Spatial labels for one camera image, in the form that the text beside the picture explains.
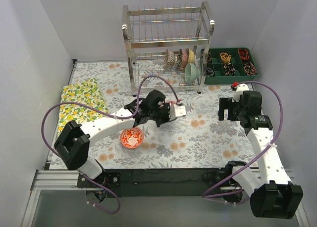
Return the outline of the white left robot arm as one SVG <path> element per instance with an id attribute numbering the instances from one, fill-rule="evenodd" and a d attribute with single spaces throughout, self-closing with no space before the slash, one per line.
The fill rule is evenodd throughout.
<path id="1" fill-rule="evenodd" d="M 165 100 L 158 90 L 151 91 L 146 98 L 131 103 L 111 114 L 94 121 L 78 124 L 72 120 L 64 126 L 55 141 L 54 148 L 68 170 L 77 170 L 88 177 L 94 187 L 105 183 L 101 165 L 89 156 L 89 148 L 99 140 L 122 130 L 131 129 L 155 121 L 157 126 L 170 121 L 174 104 Z"/>

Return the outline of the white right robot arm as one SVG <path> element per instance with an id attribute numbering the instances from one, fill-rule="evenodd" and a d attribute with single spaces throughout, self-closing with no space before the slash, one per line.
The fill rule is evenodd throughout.
<path id="1" fill-rule="evenodd" d="M 283 168 L 275 143 L 273 126 L 268 116 L 262 115 L 262 95 L 251 91 L 245 84 L 237 86 L 232 98 L 220 98 L 219 120 L 238 121 L 244 128 L 257 157 L 260 176 L 251 168 L 234 162 L 231 170 L 224 173 L 229 186 L 240 184 L 250 197 L 255 217 L 291 219 L 303 198 L 301 186 L 294 185 Z"/>

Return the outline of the yellow and teal patterned bowl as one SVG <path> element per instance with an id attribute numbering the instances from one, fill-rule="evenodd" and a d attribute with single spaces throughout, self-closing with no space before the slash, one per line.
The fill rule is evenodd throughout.
<path id="1" fill-rule="evenodd" d="M 185 52 L 188 55 L 188 63 L 195 63 L 195 53 L 190 48 L 186 48 Z"/>

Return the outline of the black leaf patterned bowl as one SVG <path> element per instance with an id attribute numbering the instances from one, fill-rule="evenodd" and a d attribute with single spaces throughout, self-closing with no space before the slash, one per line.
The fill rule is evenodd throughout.
<path id="1" fill-rule="evenodd" d="M 176 54 L 175 66 L 177 69 L 185 68 L 188 63 L 188 50 L 187 49 L 179 49 Z"/>

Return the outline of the orange geometric patterned bowl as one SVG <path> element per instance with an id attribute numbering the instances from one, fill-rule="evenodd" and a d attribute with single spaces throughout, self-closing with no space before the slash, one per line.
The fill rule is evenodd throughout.
<path id="1" fill-rule="evenodd" d="M 177 102 L 176 101 L 165 101 L 164 102 L 164 107 L 170 107 L 172 105 L 176 105 Z"/>

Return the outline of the mint green bowl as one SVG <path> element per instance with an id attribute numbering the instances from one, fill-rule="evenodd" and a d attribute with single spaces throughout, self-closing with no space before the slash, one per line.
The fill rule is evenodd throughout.
<path id="1" fill-rule="evenodd" d="M 198 79 L 199 75 L 200 75 L 200 71 L 196 67 L 196 65 L 193 63 L 187 63 L 187 65 L 185 66 L 185 71 L 184 71 L 185 84 L 193 83 L 196 79 Z"/>

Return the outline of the small purple patterned bowl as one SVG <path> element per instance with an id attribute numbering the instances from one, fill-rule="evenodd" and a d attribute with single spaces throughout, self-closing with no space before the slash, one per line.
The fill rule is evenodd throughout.
<path id="1" fill-rule="evenodd" d="M 164 54 L 163 68 L 171 69 L 175 67 L 175 64 L 176 64 L 176 54 L 173 51 L 167 49 Z"/>

